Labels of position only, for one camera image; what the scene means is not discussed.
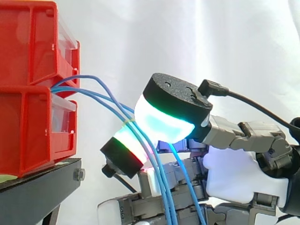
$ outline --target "red storage drawer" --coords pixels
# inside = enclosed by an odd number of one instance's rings
[[[0,1],[0,85],[51,87],[79,74],[79,43],[49,1]],[[79,87],[79,80],[65,85]],[[66,97],[70,92],[61,93]]]
[[[74,155],[76,117],[76,103],[47,87],[0,87],[0,174],[22,177]]]

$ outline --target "green light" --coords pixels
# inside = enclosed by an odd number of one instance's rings
[[[141,136],[142,140],[145,142],[147,148],[151,153],[153,153],[151,147],[148,145],[146,140],[143,138],[143,136],[140,134],[138,130],[136,132]],[[148,160],[147,154],[140,144],[140,142],[137,140],[135,135],[131,132],[131,130],[127,127],[124,126],[121,130],[119,130],[115,135],[114,138],[118,139],[122,144],[126,146],[140,161],[141,163],[145,163]],[[152,141],[154,146],[157,146],[157,141]]]
[[[149,104],[143,95],[135,106],[135,120],[150,138],[168,143],[184,139],[195,128],[194,124],[159,111]]]

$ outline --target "white fabric background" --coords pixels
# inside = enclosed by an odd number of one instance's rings
[[[197,85],[202,79],[222,83],[287,121],[300,115],[297,0],[56,1],[81,42],[82,74],[99,76],[131,107],[150,76],[163,72]],[[86,80],[82,87],[100,91]],[[72,98],[79,104],[76,156],[82,158],[86,179],[63,202],[58,224],[96,225],[97,205],[128,193],[101,173],[105,158],[99,149],[121,122],[91,99]],[[229,97],[212,97],[211,102],[212,114],[234,122],[272,122]],[[136,179],[132,183],[138,188]]]

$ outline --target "blue cable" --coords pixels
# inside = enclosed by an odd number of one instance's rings
[[[52,93],[58,93],[58,92],[64,92],[64,91],[74,91],[74,92],[78,92],[78,93],[82,93],[88,97],[91,97],[92,99],[96,100],[98,103],[100,103],[101,105],[103,105],[104,107],[106,107],[107,109],[109,109],[111,112],[113,112],[121,121],[125,122],[126,119],[118,112],[116,111],[114,108],[112,108],[110,105],[108,105],[107,103],[103,102],[102,100],[100,100],[99,98],[97,98],[96,96],[92,95],[91,93],[79,89],[79,88],[71,88],[71,87],[52,87],[51,88]],[[138,135],[138,133],[136,132],[136,130],[130,125],[130,123],[126,123],[126,126],[128,126],[128,128],[131,130],[131,132],[135,135],[135,137],[137,138],[137,140],[140,142],[140,144],[142,145],[142,147],[144,148],[153,168],[154,168],[154,172],[155,175],[157,177],[158,180],[158,184],[161,190],[161,194],[162,194],[162,198],[163,198],[163,203],[164,203],[164,207],[165,207],[165,216],[166,216],[166,220],[167,220],[167,224],[168,225],[172,225],[171,222],[171,216],[170,216],[170,211],[169,211],[169,203],[168,203],[168,199],[166,196],[166,193],[164,191],[164,185],[163,185],[163,181],[162,178],[160,176],[160,171],[158,169],[158,167],[156,166],[155,160],[153,158],[153,156],[151,155],[151,153],[149,152],[147,146],[145,145],[145,143],[143,142],[143,140],[141,139],[141,137]]]
[[[196,193],[195,193],[195,191],[194,191],[194,189],[193,189],[193,186],[192,186],[191,179],[190,179],[189,176],[188,176],[188,172],[187,172],[187,170],[186,170],[186,168],[185,168],[185,166],[184,166],[182,160],[180,159],[180,157],[179,157],[179,155],[178,155],[176,149],[174,148],[174,146],[173,146],[172,144],[170,144],[170,143],[169,143],[169,146],[170,146],[170,148],[171,148],[171,150],[172,150],[172,152],[173,152],[173,155],[175,156],[175,158],[176,158],[176,160],[177,160],[179,166],[180,166],[181,169],[182,169],[182,172],[183,172],[183,174],[184,174],[184,178],[186,179],[187,186],[188,186],[188,189],[189,189],[189,191],[190,191],[190,193],[191,193],[192,199],[193,199],[193,201],[194,201],[194,204],[195,204],[195,207],[196,207],[196,210],[197,210],[197,213],[198,213],[198,217],[199,217],[199,219],[200,219],[200,221],[201,221],[201,224],[202,224],[202,225],[206,225],[206,222],[205,222],[204,216],[203,216],[203,214],[202,214],[202,211],[201,211],[201,208],[200,208],[200,205],[199,205],[199,202],[198,202]]]
[[[58,83],[56,83],[53,87],[57,87],[59,85],[61,85],[62,83],[65,83],[69,80],[73,80],[73,79],[79,79],[79,78],[87,78],[87,79],[93,79],[96,80],[107,92],[107,94],[109,95],[109,97],[111,97],[111,99],[113,100],[113,102],[116,104],[116,106],[121,110],[122,113],[124,113],[124,115],[128,118],[131,119],[131,116],[122,108],[122,106],[119,104],[119,102],[116,100],[116,98],[113,96],[113,94],[111,93],[111,91],[109,90],[109,88],[106,86],[106,84],[99,79],[96,76],[92,76],[92,75],[74,75],[72,77],[68,77],[65,78],[61,81],[59,81]],[[165,186],[165,190],[166,190],[166,194],[167,194],[167,199],[169,201],[169,205],[170,205],[170,209],[171,209],[171,217],[172,217],[172,224],[173,225],[178,225],[178,221],[177,221],[177,216],[176,216],[176,210],[175,210],[175,205],[174,205],[174,201],[172,198],[172,194],[168,185],[168,181],[165,175],[165,171],[163,168],[163,165],[161,163],[161,160],[158,156],[158,153],[152,143],[152,141],[149,139],[149,137],[139,128],[139,126],[137,125],[137,123],[134,121],[133,124],[135,125],[135,127],[137,128],[137,130],[142,134],[142,136],[146,139],[146,141],[149,143],[150,147],[152,148],[152,151],[154,153],[154,157],[157,161],[159,170],[160,170],[160,174],[163,180],[163,184]]]
[[[94,92],[94,91],[86,90],[86,89],[82,89],[82,88],[80,88],[80,89],[81,89],[81,90],[84,90],[84,91],[87,91],[87,92],[89,92],[89,93],[92,94],[92,95],[96,95],[97,97],[103,98],[103,99],[105,99],[105,100],[107,100],[107,101],[113,102],[113,100],[112,100],[110,97],[105,96],[105,95],[102,95],[102,94],[100,94],[100,93],[98,93],[98,92]],[[133,113],[133,114],[135,113],[135,111],[134,111],[132,108],[128,107],[127,105],[124,105],[124,104],[122,104],[122,103],[120,103],[120,105],[121,105],[124,109],[126,109],[128,112],[131,112],[131,113]]]

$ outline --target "screw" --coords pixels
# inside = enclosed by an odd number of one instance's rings
[[[85,169],[75,169],[74,170],[74,180],[83,181],[85,178]]]

